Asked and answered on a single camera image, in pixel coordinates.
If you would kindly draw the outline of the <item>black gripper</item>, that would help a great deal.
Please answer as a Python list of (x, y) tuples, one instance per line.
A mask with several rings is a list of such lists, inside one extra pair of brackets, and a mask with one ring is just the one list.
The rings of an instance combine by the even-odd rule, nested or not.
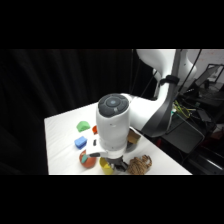
[(121, 171), (125, 172), (125, 171), (127, 171), (128, 167), (129, 167), (129, 165), (123, 161), (123, 157), (119, 157), (116, 159), (108, 158), (107, 162), (109, 164), (113, 165), (113, 169), (116, 172), (121, 172)]

